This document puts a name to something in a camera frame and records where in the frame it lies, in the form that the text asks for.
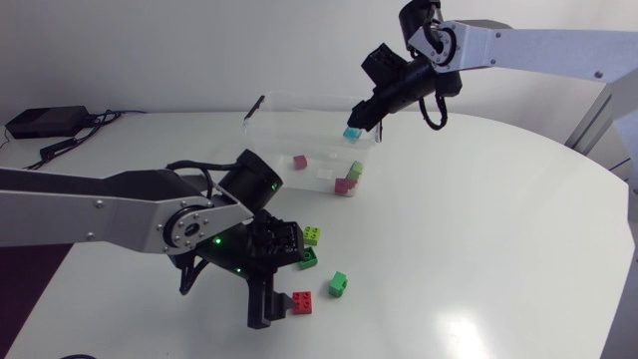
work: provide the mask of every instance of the light blue block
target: light blue block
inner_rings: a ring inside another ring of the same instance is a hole
[[[352,143],[357,142],[360,136],[361,129],[346,128],[346,131],[343,132],[343,137],[350,140]]]

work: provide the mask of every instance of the lego brick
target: lego brick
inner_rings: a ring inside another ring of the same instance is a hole
[[[346,277],[346,274],[338,271],[330,281],[328,292],[330,295],[339,298],[346,290],[346,285],[348,285],[348,278]]]
[[[294,292],[292,300],[295,302],[292,314],[312,314],[312,295],[310,292]]]
[[[350,166],[350,170],[348,171],[348,175],[346,176],[347,180],[359,180],[359,177],[363,173],[363,164],[359,161],[354,161]]]
[[[317,245],[321,237],[321,229],[306,227],[303,231],[303,242],[308,245]]]
[[[312,247],[307,247],[303,250],[303,259],[299,261],[299,267],[301,269],[308,269],[311,266],[317,265],[318,258]]]
[[[354,144],[361,137],[361,132],[361,129],[346,128],[346,131],[343,132],[343,137]]]
[[[297,170],[303,170],[308,167],[308,160],[306,160],[306,157],[303,155],[293,157],[292,161]]]
[[[348,193],[349,185],[347,179],[335,179],[335,193],[346,194]]]

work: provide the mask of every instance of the green lego brick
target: green lego brick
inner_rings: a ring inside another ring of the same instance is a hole
[[[335,276],[330,281],[328,292],[330,295],[339,298],[343,295],[344,290],[346,290],[346,285],[348,285],[348,278],[346,278],[346,274],[336,272]]]
[[[354,161],[354,163],[350,166],[350,170],[348,171],[348,175],[346,176],[347,180],[359,180],[359,177],[363,173],[363,164],[359,161]]]
[[[315,227],[306,227],[303,231],[303,242],[308,245],[317,245],[321,229]]]
[[[299,261],[299,266],[301,269],[307,269],[314,265],[317,265],[317,255],[312,247],[307,247],[303,250],[303,259]]]

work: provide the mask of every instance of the transparent container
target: transparent container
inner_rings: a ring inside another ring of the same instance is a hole
[[[357,193],[370,148],[379,141],[378,128],[358,139],[344,136],[360,99],[270,92],[260,100],[244,119],[244,129],[251,149],[281,176],[284,187]]]

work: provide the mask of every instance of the black cable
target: black cable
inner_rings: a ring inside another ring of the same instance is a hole
[[[195,161],[177,161],[166,166],[168,170],[198,169],[207,171],[232,171],[240,168],[240,164],[215,165],[207,163],[199,163]]]
[[[199,163],[195,161],[177,161],[175,163],[169,164],[166,166],[167,170],[177,171],[177,170],[185,170],[185,169],[196,169],[200,170],[203,173],[203,176],[206,178],[206,198],[212,198],[212,178],[208,171],[232,171],[241,167],[240,164],[230,164],[230,165],[215,165],[215,164],[206,164]]]
[[[212,178],[207,170],[201,170],[203,176],[206,178],[206,198],[212,198]]]
[[[181,281],[179,285],[179,293],[181,293],[181,295],[188,294],[195,280],[207,265],[208,261],[202,259],[194,268],[191,264],[181,270]]]
[[[2,150],[2,148],[3,148],[5,145],[7,145],[8,143],[10,143],[10,142],[11,142],[11,141],[9,140],[9,138],[7,137],[7,128],[4,128],[4,138],[5,138],[5,140],[7,140],[7,141],[3,142],[3,143],[2,143],[2,145],[0,145],[0,150]]]
[[[428,126],[430,126],[432,130],[438,131],[448,123],[448,107],[446,106],[446,99],[443,96],[435,96],[435,98],[437,99],[437,107],[439,107],[439,111],[441,112],[440,124],[437,125],[430,120],[430,116],[428,116],[428,111],[426,110],[426,102],[423,98],[419,99],[419,109]]]
[[[89,131],[88,134],[86,134],[85,136],[77,139],[76,143],[66,149],[63,149],[55,154],[52,154],[50,157],[47,157],[44,160],[38,161],[30,166],[26,166],[23,168],[23,170],[38,170],[39,168],[41,168],[42,166],[46,165],[47,163],[49,163],[50,161],[60,157],[63,154],[66,154],[74,149],[76,149],[77,147],[79,147],[81,144],[83,144],[86,140],[90,139],[91,137],[93,137],[102,127],[111,124],[112,122],[116,121],[117,119],[119,119],[123,114],[125,113],[141,113],[141,114],[145,114],[146,112],[144,111],[138,111],[138,110],[125,110],[125,111],[111,111],[111,110],[106,110],[105,112],[103,112],[102,114],[97,114],[97,115],[88,115],[85,118],[85,127],[87,128],[91,128],[91,130]]]

